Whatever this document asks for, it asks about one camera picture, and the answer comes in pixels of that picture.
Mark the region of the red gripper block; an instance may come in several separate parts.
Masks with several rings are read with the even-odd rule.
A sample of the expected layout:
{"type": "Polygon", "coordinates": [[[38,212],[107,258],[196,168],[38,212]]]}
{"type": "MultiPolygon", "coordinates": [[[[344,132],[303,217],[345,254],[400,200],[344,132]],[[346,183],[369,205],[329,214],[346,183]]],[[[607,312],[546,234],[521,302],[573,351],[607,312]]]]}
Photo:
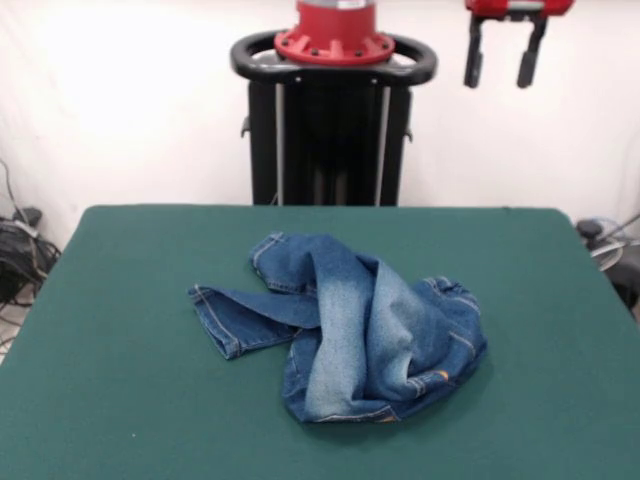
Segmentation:
{"type": "Polygon", "coordinates": [[[534,16],[530,18],[533,30],[522,55],[517,79],[520,89],[530,87],[535,75],[540,45],[547,29],[546,17],[562,16],[573,4],[573,0],[465,0],[464,5],[472,14],[464,85],[470,89],[479,85],[483,66],[482,26],[485,21],[534,16]]]}

